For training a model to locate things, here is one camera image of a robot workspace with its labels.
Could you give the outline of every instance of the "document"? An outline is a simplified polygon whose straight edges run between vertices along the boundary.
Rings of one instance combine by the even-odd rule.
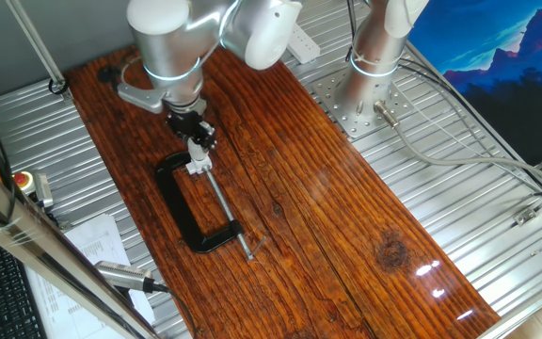
[[[66,232],[66,237],[92,264],[101,260],[130,265],[114,218],[98,216]],[[102,339],[122,338],[103,321],[59,291],[39,274],[26,268],[26,275],[39,307],[48,338]],[[143,292],[130,291],[135,309],[150,323],[154,312]]]

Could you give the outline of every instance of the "blue poster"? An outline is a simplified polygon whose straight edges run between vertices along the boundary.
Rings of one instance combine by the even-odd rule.
[[[542,0],[430,0],[410,40],[516,152],[542,161]]]

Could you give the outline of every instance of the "robot end effector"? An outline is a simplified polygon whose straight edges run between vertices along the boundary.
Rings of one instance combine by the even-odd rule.
[[[119,96],[153,113],[166,105],[173,132],[193,157],[206,157],[215,129],[202,119],[202,64],[220,44],[255,70],[271,67],[301,8],[291,0],[131,0],[127,19],[154,89],[120,84]],[[201,154],[192,152],[198,146]]]

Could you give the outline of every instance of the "metal pole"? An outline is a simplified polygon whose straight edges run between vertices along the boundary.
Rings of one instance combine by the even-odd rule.
[[[125,338],[135,338],[134,332],[144,338],[158,338],[128,300],[107,283],[34,203],[18,199],[15,203],[11,224],[0,225],[2,248]],[[5,217],[8,204],[9,191],[0,184],[0,218]]]
[[[49,54],[49,51],[47,50],[47,47],[45,47],[39,33],[37,33],[37,28],[35,28],[33,22],[28,17],[28,14],[26,14],[20,0],[6,0],[6,2],[8,3],[9,9],[11,9],[11,12],[14,14],[14,17],[16,17],[18,24],[23,29],[26,37],[30,41],[30,44],[33,45],[35,52],[37,52],[43,66],[45,66],[45,70],[47,70],[49,76],[54,81],[54,86],[56,86],[58,89],[62,89],[66,83],[66,80],[64,79],[60,69],[57,67],[52,55]]]

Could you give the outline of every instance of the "wood plank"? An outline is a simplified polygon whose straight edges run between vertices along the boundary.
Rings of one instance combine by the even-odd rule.
[[[282,64],[223,50],[204,66],[213,172],[254,246],[195,254],[154,181],[185,147],[96,80],[126,51],[69,73],[79,112],[167,284],[206,338],[475,338],[499,317]],[[149,86],[138,67],[128,73]],[[175,175],[202,228],[227,223],[203,177]]]

